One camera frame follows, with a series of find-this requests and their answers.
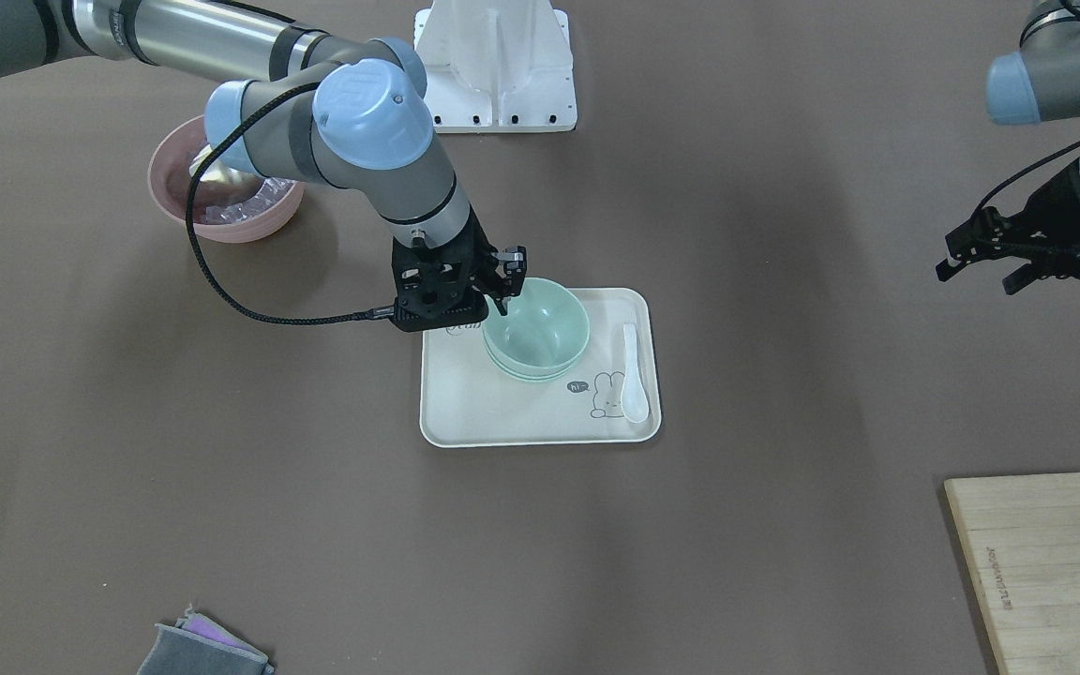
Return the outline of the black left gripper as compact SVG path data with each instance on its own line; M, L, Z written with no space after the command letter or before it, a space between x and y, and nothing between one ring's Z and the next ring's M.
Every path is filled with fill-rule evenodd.
M1044 266L1047 278L1080 280L1080 171L1062 170L1028 198L1020 213L1003 217L981 208L944 235L947 256L936 278L951 280L970 264L1020 258Z

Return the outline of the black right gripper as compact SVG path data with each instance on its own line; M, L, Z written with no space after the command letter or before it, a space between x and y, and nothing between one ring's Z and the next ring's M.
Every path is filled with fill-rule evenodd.
M462 231L441 247L393 244L396 300L391 323L402 332L426 332L480 323L492 305L505 318L528 272L525 247L497 251L471 213Z

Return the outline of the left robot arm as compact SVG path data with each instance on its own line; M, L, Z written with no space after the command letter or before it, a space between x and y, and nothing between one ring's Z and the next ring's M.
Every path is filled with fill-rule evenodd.
M677 299L998 291L944 234L1080 131L1080 22L1047 1L575 1L581 125L504 141L545 272Z

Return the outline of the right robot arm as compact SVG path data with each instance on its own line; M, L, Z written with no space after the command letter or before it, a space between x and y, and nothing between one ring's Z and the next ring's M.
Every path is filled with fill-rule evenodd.
M194 218L211 168L366 197L393 235L395 302L329 323L426 332L511 322L543 282L529 276L526 248L489 243L438 141L450 83L480 89L472 53L455 43L454 11L434 3L415 42L356 42L240 1L0 1L0 80L103 57L213 81L207 153L189 170L183 221L207 285L249 319L289 324L237 302L210 269Z

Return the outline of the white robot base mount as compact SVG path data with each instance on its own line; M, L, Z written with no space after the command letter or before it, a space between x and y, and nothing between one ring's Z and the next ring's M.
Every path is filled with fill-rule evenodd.
M441 134L578 124L570 21L549 1L433 1L415 14L414 49Z

